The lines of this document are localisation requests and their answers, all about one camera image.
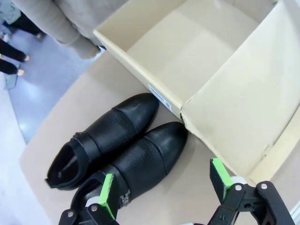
gray sleeve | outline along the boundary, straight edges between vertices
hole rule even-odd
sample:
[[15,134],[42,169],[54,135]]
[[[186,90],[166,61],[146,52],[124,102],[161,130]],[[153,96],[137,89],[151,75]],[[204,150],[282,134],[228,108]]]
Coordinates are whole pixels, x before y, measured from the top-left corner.
[[74,48],[85,58],[95,48],[82,36],[53,0],[12,0],[43,32],[64,46]]

blue and white label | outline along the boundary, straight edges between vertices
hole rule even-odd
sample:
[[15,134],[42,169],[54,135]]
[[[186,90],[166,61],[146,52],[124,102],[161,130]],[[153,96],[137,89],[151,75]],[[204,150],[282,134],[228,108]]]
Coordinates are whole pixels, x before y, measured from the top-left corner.
[[164,106],[165,107],[167,107],[171,112],[172,112],[172,107],[171,107],[171,105],[160,95],[160,94],[158,94],[158,92],[153,88],[153,87],[151,87],[150,86],[150,84],[149,84],[149,90],[151,91],[151,93],[155,96],[155,97],[157,97],[158,98],[158,100],[162,103],[162,104],[164,104]]

gray floor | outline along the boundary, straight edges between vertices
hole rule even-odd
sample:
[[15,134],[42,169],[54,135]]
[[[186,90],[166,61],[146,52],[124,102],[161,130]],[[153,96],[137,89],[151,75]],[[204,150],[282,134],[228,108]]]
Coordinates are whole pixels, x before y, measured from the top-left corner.
[[28,143],[91,60],[81,60],[73,50],[59,46],[49,36],[39,42],[31,34],[17,31],[9,43],[30,56],[29,62],[21,64],[25,75],[18,78],[14,89],[9,90],[21,131]]

black dress shoe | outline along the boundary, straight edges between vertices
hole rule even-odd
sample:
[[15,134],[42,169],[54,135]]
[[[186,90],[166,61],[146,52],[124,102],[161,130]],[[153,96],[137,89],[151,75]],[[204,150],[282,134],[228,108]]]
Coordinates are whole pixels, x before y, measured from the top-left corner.
[[80,212],[89,199],[99,196],[108,173],[115,173],[119,183],[119,207],[128,205],[168,175],[187,138],[188,131],[179,122],[166,123],[149,131],[118,158],[88,178],[77,190],[71,209]]
[[48,185],[60,190],[78,187],[140,137],[157,110],[158,100],[150,93],[135,95],[112,108],[61,148],[48,171]]

gray jacket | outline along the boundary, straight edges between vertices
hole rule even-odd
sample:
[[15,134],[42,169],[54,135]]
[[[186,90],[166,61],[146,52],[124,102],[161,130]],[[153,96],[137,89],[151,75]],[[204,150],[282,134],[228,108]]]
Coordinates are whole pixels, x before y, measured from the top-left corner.
[[11,0],[0,0],[0,18],[1,22],[5,20],[8,24],[15,22],[21,16],[21,11]]
[[42,31],[82,57],[100,45],[93,30],[127,0],[12,0]]

